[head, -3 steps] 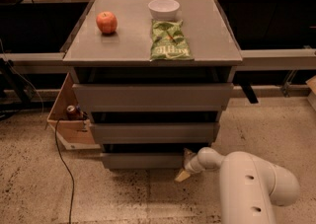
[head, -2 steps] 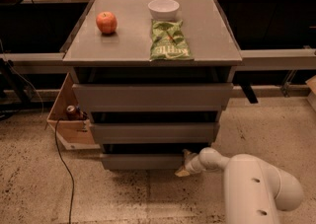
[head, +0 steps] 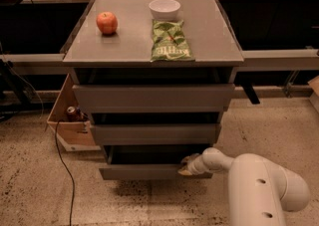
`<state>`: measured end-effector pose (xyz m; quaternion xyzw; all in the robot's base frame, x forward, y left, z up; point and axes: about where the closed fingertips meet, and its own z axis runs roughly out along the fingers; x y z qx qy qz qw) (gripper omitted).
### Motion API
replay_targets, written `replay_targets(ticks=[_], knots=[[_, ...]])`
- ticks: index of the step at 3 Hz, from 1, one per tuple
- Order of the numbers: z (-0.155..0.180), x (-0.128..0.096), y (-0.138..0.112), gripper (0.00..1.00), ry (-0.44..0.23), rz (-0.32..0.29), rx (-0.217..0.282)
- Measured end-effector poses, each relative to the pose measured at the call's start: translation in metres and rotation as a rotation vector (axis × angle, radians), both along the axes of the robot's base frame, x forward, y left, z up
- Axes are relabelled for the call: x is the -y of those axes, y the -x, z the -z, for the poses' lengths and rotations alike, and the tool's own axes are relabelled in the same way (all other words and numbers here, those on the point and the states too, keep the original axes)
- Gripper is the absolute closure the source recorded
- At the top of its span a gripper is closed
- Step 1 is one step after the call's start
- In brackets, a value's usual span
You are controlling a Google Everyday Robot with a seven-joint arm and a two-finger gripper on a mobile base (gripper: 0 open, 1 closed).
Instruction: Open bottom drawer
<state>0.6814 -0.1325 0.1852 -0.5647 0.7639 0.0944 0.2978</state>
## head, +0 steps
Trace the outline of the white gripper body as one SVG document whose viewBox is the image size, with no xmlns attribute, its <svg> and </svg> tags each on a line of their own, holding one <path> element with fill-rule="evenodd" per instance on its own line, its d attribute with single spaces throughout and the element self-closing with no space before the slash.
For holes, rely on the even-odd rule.
<svg viewBox="0 0 319 226">
<path fill-rule="evenodd" d="M 204 165 L 200 155 L 192 158 L 188 162 L 188 170 L 192 175 L 200 175 L 204 173 Z"/>
</svg>

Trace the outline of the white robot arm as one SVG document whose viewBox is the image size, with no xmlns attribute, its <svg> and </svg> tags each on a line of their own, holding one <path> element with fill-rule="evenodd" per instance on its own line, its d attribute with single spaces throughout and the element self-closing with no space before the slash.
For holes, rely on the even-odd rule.
<svg viewBox="0 0 319 226">
<path fill-rule="evenodd" d="M 286 212 L 304 209 L 310 189 L 297 173 L 260 155 L 234 158 L 216 148 L 185 157 L 178 171 L 183 176 L 228 173 L 230 226 L 286 226 Z"/>
</svg>

